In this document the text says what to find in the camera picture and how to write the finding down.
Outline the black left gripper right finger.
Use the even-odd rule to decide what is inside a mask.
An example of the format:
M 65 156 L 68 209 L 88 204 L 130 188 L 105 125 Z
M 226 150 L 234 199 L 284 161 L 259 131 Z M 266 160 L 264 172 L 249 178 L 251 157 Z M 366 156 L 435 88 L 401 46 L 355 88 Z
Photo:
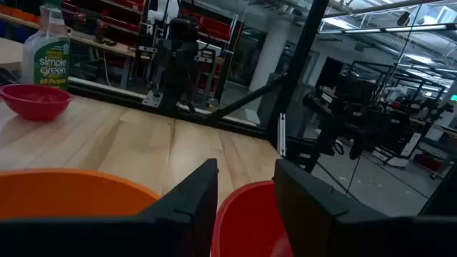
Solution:
M 389 217 L 284 159 L 273 181 L 295 256 L 456 255 L 452 216 Z

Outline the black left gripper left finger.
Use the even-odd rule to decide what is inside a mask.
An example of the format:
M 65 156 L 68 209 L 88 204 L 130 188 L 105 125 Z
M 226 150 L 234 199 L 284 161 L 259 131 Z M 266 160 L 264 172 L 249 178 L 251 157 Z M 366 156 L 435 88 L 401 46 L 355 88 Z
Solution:
M 204 161 L 163 196 L 74 168 L 1 173 L 3 256 L 207 256 L 218 166 Z

